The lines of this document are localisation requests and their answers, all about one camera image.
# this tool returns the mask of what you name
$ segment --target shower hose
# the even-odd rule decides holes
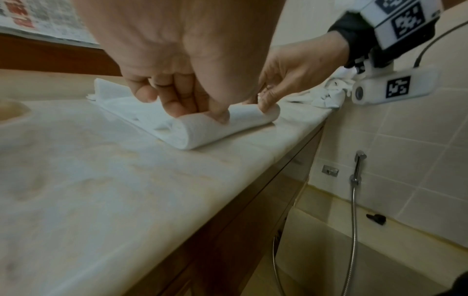
[[[356,162],[356,168],[354,169],[354,174],[350,177],[351,182],[351,225],[352,225],[352,234],[351,234],[351,255],[350,255],[350,262],[348,265],[348,272],[346,273],[345,284],[343,285],[343,290],[341,291],[341,296],[347,296],[350,290],[350,284],[352,275],[354,272],[354,266],[356,264],[356,248],[357,248],[357,218],[356,218],[356,188],[361,183],[361,166],[362,161],[366,159],[366,154],[362,151],[356,152],[356,157],[354,158]],[[274,237],[273,239],[273,269],[274,275],[276,277],[276,283],[278,285],[279,291],[282,296],[286,296],[283,290],[283,286],[281,285],[281,281],[279,280],[278,270],[276,268],[276,261],[274,259],[275,250],[276,250],[276,240],[277,238]]]

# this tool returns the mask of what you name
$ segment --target folded cloth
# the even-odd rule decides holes
[[[271,123],[280,113],[278,105],[265,114],[257,105],[233,105],[229,107],[230,119],[225,124],[202,113],[173,118],[166,114],[159,100],[142,103],[128,96],[128,88],[123,89],[121,85],[114,84],[96,79],[96,93],[88,96],[88,99],[95,100],[99,107],[181,150],[194,149],[234,133]]]
[[[310,104],[318,108],[340,108],[346,95],[351,95],[355,75],[354,69],[338,68],[330,78],[310,90],[285,97],[284,100]]]

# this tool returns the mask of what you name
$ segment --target black cable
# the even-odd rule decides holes
[[[442,35],[440,35],[439,37],[437,37],[436,39],[434,39],[433,41],[431,41],[431,43],[429,43],[424,49],[423,51],[419,54],[418,58],[416,59],[416,61],[414,62],[414,66],[413,68],[417,68],[419,67],[419,64],[421,63],[421,59],[423,58],[423,55],[424,53],[431,47],[434,45],[434,43],[436,43],[437,41],[439,41],[442,37],[452,33],[453,31],[457,30],[457,29],[460,29],[461,27],[465,26],[468,24],[468,21],[465,21],[453,28],[451,28],[450,30],[446,31],[445,33],[443,33]]]

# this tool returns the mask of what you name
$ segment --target newspaper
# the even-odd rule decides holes
[[[0,0],[0,32],[98,47],[70,0]]]

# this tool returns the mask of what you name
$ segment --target qr code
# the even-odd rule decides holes
[[[391,25],[397,39],[416,30],[426,23],[421,3],[417,2],[403,10],[391,20]]]
[[[375,0],[377,4],[386,14],[391,14],[395,9],[402,6],[409,0]]]
[[[411,76],[389,80],[387,82],[387,93],[385,97],[388,99],[392,97],[407,95],[410,92],[410,81]]]

